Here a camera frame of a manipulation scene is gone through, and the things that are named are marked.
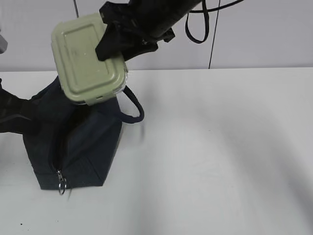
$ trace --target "bag strap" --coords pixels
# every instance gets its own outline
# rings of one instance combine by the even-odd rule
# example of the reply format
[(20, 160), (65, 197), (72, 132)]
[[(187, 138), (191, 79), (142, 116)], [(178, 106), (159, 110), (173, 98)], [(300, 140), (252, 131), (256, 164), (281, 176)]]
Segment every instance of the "bag strap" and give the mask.
[(145, 112), (141, 104), (139, 103), (137, 97), (134, 95), (134, 93), (128, 86), (125, 87), (123, 92), (128, 97), (128, 99), (136, 106), (136, 108), (139, 111), (139, 116), (133, 117), (120, 111), (120, 109), (118, 108), (117, 99), (109, 99), (106, 102), (96, 104), (95, 105), (96, 109), (102, 114), (113, 115), (114, 117), (120, 119), (124, 123), (134, 124), (143, 121), (145, 117)]
[(143, 119), (145, 117), (145, 112), (144, 112), (141, 104), (139, 103), (137, 97), (135, 96), (135, 94), (132, 92), (132, 90), (128, 86), (125, 87), (123, 92), (128, 97), (128, 99), (130, 99), (131, 102), (134, 103), (134, 105), (136, 106), (136, 108), (139, 111), (139, 116), (133, 117), (133, 116), (127, 115), (123, 112), (118, 112), (115, 114), (116, 117), (119, 118), (122, 122), (129, 123), (129, 124), (134, 124), (134, 123), (138, 123), (138, 122), (143, 121)]
[(205, 27), (205, 34), (204, 34), (204, 39), (202, 41), (194, 38), (194, 36), (192, 36), (192, 34), (189, 30), (189, 26), (188, 26), (189, 13), (187, 14), (187, 20), (186, 20), (186, 24), (185, 24), (185, 31), (186, 31), (187, 37), (192, 42), (197, 43), (197, 44), (204, 43), (207, 40), (207, 38), (209, 37), (209, 32), (210, 32), (210, 16), (209, 16), (209, 13), (207, 12), (205, 0), (202, 0), (202, 11), (203, 11), (204, 25), (205, 25), (204, 26)]

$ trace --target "container lid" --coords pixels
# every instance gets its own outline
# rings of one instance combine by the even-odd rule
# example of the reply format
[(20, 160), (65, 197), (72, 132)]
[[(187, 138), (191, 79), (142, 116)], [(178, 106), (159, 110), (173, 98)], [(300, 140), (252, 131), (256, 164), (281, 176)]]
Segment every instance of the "container lid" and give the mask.
[(58, 24), (52, 32), (52, 51), (65, 95), (92, 105), (122, 91), (127, 67), (121, 53), (99, 61), (95, 48), (106, 25), (99, 13)]

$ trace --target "black object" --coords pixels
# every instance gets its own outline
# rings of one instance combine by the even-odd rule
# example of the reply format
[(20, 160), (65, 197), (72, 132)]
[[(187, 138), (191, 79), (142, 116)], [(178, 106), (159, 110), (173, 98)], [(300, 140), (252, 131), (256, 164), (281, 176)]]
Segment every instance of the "black object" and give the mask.
[(35, 105), (4, 90), (0, 79), (0, 133), (36, 134), (40, 124), (34, 119)]
[(122, 52), (125, 61), (158, 49), (157, 42), (171, 41), (171, 27), (201, 0), (131, 0), (106, 2), (100, 9), (107, 30), (96, 48), (100, 61)]
[[(74, 105), (63, 93), (56, 78), (47, 88), (30, 100), (22, 100), (1, 89), (2, 108), (8, 105), (20, 110), (28, 104), (32, 117), (13, 120), (9, 126), (3, 121), (2, 132), (23, 134), (28, 157), (41, 189), (102, 186), (118, 146), (122, 122), (136, 123), (144, 119), (144, 111), (133, 92), (124, 93), (138, 108), (140, 115), (132, 117), (120, 111), (116, 98), (88, 105)], [(36, 131), (26, 127), (35, 123)]]

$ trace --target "white table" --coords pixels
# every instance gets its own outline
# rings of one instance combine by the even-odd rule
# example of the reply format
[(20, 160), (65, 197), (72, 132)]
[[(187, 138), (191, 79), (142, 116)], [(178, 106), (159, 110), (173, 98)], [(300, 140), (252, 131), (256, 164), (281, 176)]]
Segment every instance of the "white table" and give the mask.
[[(0, 77), (30, 98), (55, 74)], [(132, 71), (128, 84), (146, 118), (125, 126), (102, 188), (40, 190), (21, 136), (0, 134), (1, 235), (313, 234), (313, 69)]]

